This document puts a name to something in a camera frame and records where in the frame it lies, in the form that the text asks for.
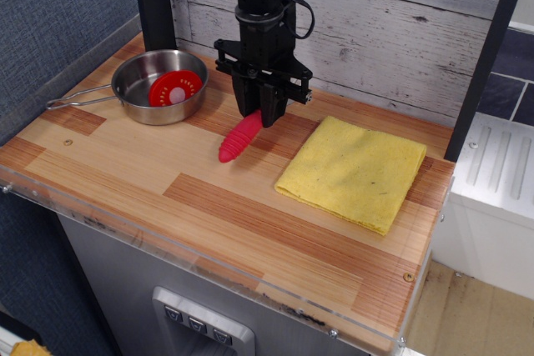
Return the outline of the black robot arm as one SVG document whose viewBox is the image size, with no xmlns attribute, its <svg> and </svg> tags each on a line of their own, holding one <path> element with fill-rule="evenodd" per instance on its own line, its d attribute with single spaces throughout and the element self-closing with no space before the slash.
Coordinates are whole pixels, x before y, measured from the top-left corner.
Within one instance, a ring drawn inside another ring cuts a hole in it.
<svg viewBox="0 0 534 356">
<path fill-rule="evenodd" d="M 234 95 L 242 116 L 261 113 L 264 127 L 285 114 L 293 100 L 311 99 L 313 73 L 295 58 L 297 7 L 304 0 L 238 0 L 234 10 L 239 40 L 219 39 L 216 68 L 232 78 Z"/>
</svg>

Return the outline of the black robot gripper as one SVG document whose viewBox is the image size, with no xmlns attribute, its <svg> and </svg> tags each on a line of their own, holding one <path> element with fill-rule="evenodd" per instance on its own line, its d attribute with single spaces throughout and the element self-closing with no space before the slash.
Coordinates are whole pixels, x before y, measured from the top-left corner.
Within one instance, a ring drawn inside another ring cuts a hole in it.
<svg viewBox="0 0 534 356">
<path fill-rule="evenodd" d="M 218 39 L 217 69 L 232 76 L 234 96 L 243 117 L 260 109 L 264 128 L 285 114 L 288 99 L 311 100 L 312 72 L 294 56 L 294 18 L 272 23 L 239 24 L 240 40 Z"/>
</svg>

